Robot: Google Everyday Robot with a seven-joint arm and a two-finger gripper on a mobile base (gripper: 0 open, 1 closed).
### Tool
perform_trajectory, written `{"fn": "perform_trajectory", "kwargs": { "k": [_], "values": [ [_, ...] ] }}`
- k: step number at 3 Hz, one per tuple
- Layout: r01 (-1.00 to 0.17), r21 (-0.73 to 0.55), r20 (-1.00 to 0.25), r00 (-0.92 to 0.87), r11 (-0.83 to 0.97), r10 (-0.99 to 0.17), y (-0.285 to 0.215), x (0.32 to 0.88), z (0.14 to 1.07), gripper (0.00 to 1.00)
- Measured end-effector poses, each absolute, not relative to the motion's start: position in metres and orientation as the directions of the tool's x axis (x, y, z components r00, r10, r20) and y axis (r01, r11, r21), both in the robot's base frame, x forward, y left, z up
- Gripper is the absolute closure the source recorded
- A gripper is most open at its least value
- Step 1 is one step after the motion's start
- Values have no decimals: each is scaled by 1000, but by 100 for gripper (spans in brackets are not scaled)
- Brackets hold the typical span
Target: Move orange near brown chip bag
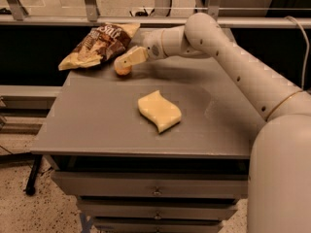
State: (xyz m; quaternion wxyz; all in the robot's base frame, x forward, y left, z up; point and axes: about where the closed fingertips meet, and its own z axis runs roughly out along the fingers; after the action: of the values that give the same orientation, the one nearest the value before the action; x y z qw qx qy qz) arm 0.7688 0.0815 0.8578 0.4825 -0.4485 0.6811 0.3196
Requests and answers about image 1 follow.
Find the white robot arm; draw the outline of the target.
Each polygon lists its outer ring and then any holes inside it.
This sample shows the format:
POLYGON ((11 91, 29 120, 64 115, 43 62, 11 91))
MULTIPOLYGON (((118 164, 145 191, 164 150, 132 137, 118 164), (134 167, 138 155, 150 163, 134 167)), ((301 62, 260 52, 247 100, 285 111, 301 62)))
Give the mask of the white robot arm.
POLYGON ((256 137, 248 178, 248 233, 311 232, 311 95, 234 42, 209 15, 151 32, 115 60, 115 70, 148 59, 205 53, 222 66, 266 121, 256 137))

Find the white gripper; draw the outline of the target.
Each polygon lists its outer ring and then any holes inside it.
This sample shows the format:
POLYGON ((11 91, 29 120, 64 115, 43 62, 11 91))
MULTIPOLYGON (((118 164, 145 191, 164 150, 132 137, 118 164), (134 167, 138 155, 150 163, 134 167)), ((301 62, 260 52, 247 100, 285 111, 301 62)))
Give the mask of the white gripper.
POLYGON ((162 46, 162 32, 162 29, 143 32, 141 34, 143 47, 134 46, 125 54, 117 57, 114 62, 114 68, 116 65, 133 67, 136 64, 145 62, 148 56, 152 60, 163 59, 165 53, 162 46))

